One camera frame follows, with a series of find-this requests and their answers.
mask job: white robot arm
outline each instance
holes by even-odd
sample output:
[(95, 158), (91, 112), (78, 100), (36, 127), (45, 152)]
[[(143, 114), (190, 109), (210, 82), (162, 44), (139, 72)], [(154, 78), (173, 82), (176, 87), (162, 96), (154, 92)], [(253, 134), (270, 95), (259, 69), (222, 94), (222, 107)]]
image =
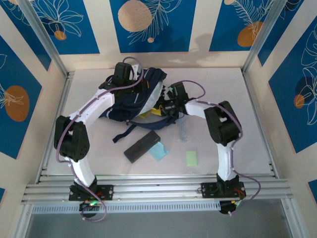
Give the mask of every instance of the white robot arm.
[[(198, 116), (203, 119), (206, 119), (205, 110), (210, 107), (210, 105), (199, 103), (196, 100), (191, 100), (185, 104), (188, 115)], [(236, 174), (231, 169), (232, 164), (230, 161), (230, 148), (232, 143), (233, 141), (227, 143), (226, 146), (217, 143), (219, 159), (218, 175), (223, 181), (231, 180), (236, 177)]]
[[(106, 89), (99, 89), (92, 99), (97, 98), (98, 95), (100, 95), (101, 93), (105, 91)], [(70, 117), (69, 119), (72, 120), (73, 118), (75, 118), (75, 116), (78, 115), (79, 112), (82, 111), (86, 107), (87, 104), (88, 102), (79, 110), (69, 115)], [(113, 104), (114, 104), (114, 95), (112, 93), (106, 93), (100, 98), (98, 98), (91, 106), (89, 106), (85, 110), (85, 112), (75, 120), (75, 122), (81, 122), (83, 125), (85, 125), (87, 135), (88, 135), (88, 131), (91, 125), (95, 122), (95, 120), (99, 118), (99, 116), (105, 110), (110, 108)], [(89, 187), (95, 179), (95, 175), (91, 171), (89, 163), (88, 163), (88, 155), (89, 153), (83, 159), (78, 160), (77, 162), (67, 156), (65, 157), (65, 160), (68, 160), (73, 164), (76, 175), (81, 180), (81, 182), (87, 187)]]

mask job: black bracket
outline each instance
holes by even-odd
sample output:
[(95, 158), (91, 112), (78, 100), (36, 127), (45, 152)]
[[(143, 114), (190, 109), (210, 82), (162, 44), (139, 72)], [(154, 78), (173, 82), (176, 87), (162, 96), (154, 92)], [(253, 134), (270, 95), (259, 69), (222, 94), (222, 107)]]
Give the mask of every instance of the black bracket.
[(223, 181), (217, 174), (217, 182), (203, 182), (201, 184), (203, 198), (239, 198), (242, 200), (247, 196), (243, 182), (239, 176)]
[(241, 200), (247, 196), (243, 182), (239, 182), (233, 191), (224, 195), (221, 195), (216, 182), (203, 182), (201, 192), (203, 198), (239, 198)]
[[(228, 101), (223, 101), (219, 103), (219, 105), (227, 109), (227, 111), (229, 111), (235, 117), (235, 119), (237, 119), (237, 116), (235, 115)], [(204, 112), (210, 136), (215, 143), (227, 146), (229, 142), (236, 140), (239, 137), (239, 128), (234, 123), (234, 121), (220, 108), (210, 107), (205, 109)]]
[[(111, 88), (122, 87), (122, 86), (129, 86), (135, 83), (134, 80), (130, 80), (130, 72), (133, 72), (132, 66), (128, 63), (119, 62), (115, 65), (114, 74), (111, 75), (103, 82), (99, 89), (106, 89), (109, 90)], [(112, 93), (114, 94), (115, 98), (120, 98), (124, 96), (126, 93), (133, 92), (134, 88), (128, 88), (124, 90), (116, 90)]]
[[(57, 145), (67, 125), (71, 122), (70, 117), (59, 116), (55, 123), (54, 148)], [(69, 157), (78, 162), (83, 159), (89, 151), (89, 138), (86, 126), (82, 121), (74, 122), (69, 128), (60, 147), (60, 155)]]
[[(112, 201), (113, 197), (113, 185), (97, 185), (94, 192), (102, 201)], [(72, 188), (69, 193), (69, 201), (91, 201), (96, 200), (92, 195), (84, 192), (73, 192)]]

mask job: cream wall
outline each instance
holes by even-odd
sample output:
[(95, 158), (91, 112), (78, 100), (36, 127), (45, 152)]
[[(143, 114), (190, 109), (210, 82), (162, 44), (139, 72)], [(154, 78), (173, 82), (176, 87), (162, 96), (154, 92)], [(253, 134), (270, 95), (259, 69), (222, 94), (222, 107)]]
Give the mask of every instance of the cream wall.
[(209, 52), (222, 1), (197, 0), (189, 52), (121, 54), (109, 0), (84, 0), (100, 54), (61, 55), (61, 59), (70, 71), (114, 68), (126, 56), (137, 57), (145, 67), (241, 67), (248, 51)]
[(274, 160), (281, 176), (290, 181), (311, 237), (317, 234), (317, 204), (308, 182), (317, 179), (317, 144), (297, 154), (294, 152), (268, 81), (316, 17), (316, 11), (312, 10), (316, 7), (316, 0), (305, 0), (264, 66), (256, 59), (247, 73), (261, 108), (260, 118), (267, 139), (276, 155)]
[(25, 185), (35, 181), (64, 86), (64, 77), (54, 63), (48, 72), (43, 68), (1, 7), (0, 19), (0, 35), (42, 85), (18, 158), (15, 160), (0, 153), (0, 187), (5, 188), (0, 207), (0, 237), (5, 238), (16, 222), (13, 217), (21, 203)]

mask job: purple cable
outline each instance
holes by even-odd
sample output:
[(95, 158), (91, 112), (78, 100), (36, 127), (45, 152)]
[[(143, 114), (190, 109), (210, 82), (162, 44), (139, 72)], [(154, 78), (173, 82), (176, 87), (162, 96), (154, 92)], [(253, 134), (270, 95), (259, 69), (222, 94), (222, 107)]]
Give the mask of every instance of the purple cable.
[(138, 79), (138, 81), (136, 81), (134, 84), (131, 84), (131, 85), (129, 85), (129, 86), (111, 88), (111, 89), (109, 89), (109, 90), (107, 90), (107, 91), (105, 91), (105, 92), (99, 94), (96, 98), (92, 99), (89, 103), (87, 103), (86, 106), (79, 112), (79, 114), (76, 115), (76, 116), (70, 121), (70, 123), (66, 126), (65, 130), (63, 131), (63, 133), (62, 133), (62, 135), (61, 135), (61, 137), (60, 137), (60, 139), (59, 139), (59, 142), (58, 142), (58, 145), (57, 145), (57, 148), (56, 148), (56, 160), (57, 160), (57, 162), (59, 162), (59, 163), (68, 163), (69, 166), (70, 166), (70, 169), (71, 169), (71, 171), (72, 171), (72, 173), (73, 173), (73, 175), (74, 175), (74, 177), (75, 177), (75, 181), (78, 182), (78, 183), (79, 183), (84, 189), (86, 189), (91, 195), (93, 195), (94, 198), (96, 198), (96, 199), (102, 204), (102, 206), (103, 206), (104, 209), (105, 209), (105, 213), (104, 213), (103, 217), (101, 217), (100, 219), (96, 219), (96, 220), (92, 220), (92, 219), (87, 219), (87, 218), (85, 218), (85, 217), (84, 217), (84, 210), (85, 210), (85, 209), (83, 209), (83, 211), (81, 212), (81, 216), (82, 216), (83, 220), (90, 221), (90, 222), (100, 222), (100, 221), (102, 221), (102, 220), (106, 217), (106, 215), (107, 215), (106, 205), (105, 205), (105, 203), (104, 203), (94, 192), (92, 192), (87, 186), (85, 186), (85, 185), (81, 182), (81, 180), (80, 180), (80, 179), (78, 178), (78, 176), (76, 175), (76, 172), (75, 172), (75, 170), (74, 170), (73, 164), (72, 164), (70, 161), (66, 161), (66, 160), (62, 161), (62, 160), (59, 159), (59, 152), (60, 152), (61, 144), (62, 144), (62, 142), (63, 142), (63, 140), (64, 140), (64, 138), (65, 138), (65, 136), (66, 136), (66, 134), (67, 134), (67, 132), (68, 132), (68, 130), (69, 130), (69, 128), (70, 128), (70, 127), (73, 125), (73, 123), (80, 117), (80, 115), (82, 115), (82, 114), (85, 112), (85, 110), (86, 110), (88, 107), (90, 107), (96, 100), (98, 100), (100, 97), (102, 97), (103, 95), (105, 95), (106, 93), (109, 93), (109, 92), (111, 92), (111, 91), (120, 90), (120, 89), (132, 88), (132, 87), (134, 87), (135, 85), (137, 85), (137, 84), (143, 79), (144, 69), (143, 69), (142, 63), (141, 63), (137, 58), (134, 58), (134, 57), (126, 57), (126, 58), (123, 59), (123, 62), (125, 62), (127, 59), (133, 59), (133, 60), (135, 60), (135, 61), (139, 64), (139, 66), (140, 66), (140, 68), (141, 68), (141, 75), (140, 75), (140, 78)]
[[(234, 166), (233, 166), (233, 147), (234, 147), (234, 145), (235, 145), (235, 144), (242, 138), (242, 136), (243, 136), (242, 127), (241, 127), (239, 121), (238, 121), (227, 109), (225, 109), (224, 107), (222, 107), (222, 106), (220, 106), (220, 105), (218, 105), (218, 104), (215, 104), (215, 103), (208, 103), (208, 102), (199, 101), (199, 100), (197, 100), (197, 102), (198, 102), (198, 103), (207, 104), (207, 105), (210, 105), (210, 106), (214, 106), (214, 107), (220, 108), (223, 112), (225, 112), (225, 113), (233, 120), (233, 122), (237, 125), (237, 127), (238, 127), (238, 129), (239, 129), (239, 131), (240, 131), (240, 134), (241, 134), (241, 135), (240, 135), (239, 138), (236, 139), (236, 140), (232, 143), (232, 145), (230, 146), (231, 169), (232, 169), (232, 171), (233, 171), (235, 174), (237, 174), (238, 176), (244, 177), (244, 178), (246, 178), (246, 179), (253, 180), (254, 182), (256, 182), (256, 183), (259, 185), (258, 191), (257, 191), (253, 196), (251, 196), (251, 198), (250, 198), (246, 203), (244, 203), (243, 205), (241, 205), (241, 207), (243, 207), (243, 206), (247, 205), (248, 203), (250, 203), (250, 202), (258, 195), (258, 193), (259, 193), (260, 190), (261, 190), (261, 184), (260, 184), (260, 182), (257, 181), (255, 178), (237, 172), (237, 171), (235, 170)], [(231, 216), (232, 214), (234, 214), (234, 213), (237, 212), (238, 210), (235, 210), (235, 211), (229, 213), (229, 215)]]
[(205, 90), (204, 87), (203, 87), (201, 84), (199, 84), (198, 82), (195, 82), (195, 81), (193, 81), (193, 80), (182, 80), (182, 81), (178, 81), (178, 83), (180, 83), (180, 82), (195, 83), (195, 84), (197, 84), (197, 85), (203, 90), (203, 94), (202, 94), (201, 96), (197, 97), (196, 99), (202, 98), (202, 97), (206, 94), (206, 90)]

